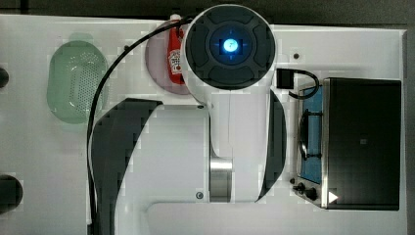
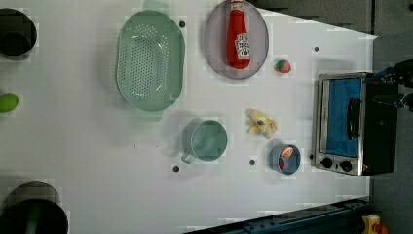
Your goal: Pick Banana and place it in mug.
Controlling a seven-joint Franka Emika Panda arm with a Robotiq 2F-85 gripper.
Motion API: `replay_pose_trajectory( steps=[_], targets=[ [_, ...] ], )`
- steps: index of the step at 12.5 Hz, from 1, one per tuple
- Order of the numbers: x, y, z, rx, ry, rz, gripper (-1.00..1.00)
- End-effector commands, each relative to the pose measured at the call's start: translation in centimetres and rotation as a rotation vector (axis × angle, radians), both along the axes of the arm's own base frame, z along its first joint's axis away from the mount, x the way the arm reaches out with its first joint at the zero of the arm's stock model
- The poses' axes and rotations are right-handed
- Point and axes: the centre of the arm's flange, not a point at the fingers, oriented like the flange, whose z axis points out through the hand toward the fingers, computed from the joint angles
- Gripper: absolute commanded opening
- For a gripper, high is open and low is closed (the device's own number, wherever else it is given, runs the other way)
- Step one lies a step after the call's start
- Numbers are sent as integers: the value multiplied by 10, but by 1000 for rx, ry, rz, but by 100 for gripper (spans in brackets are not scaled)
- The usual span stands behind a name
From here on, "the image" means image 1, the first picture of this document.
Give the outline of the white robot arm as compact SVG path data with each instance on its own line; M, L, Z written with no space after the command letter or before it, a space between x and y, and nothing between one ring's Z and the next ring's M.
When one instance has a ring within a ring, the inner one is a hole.
M211 7L181 46L187 106L127 98L89 129L91 235L150 235L160 203L253 203L284 166L286 122L271 88L276 39L239 5Z

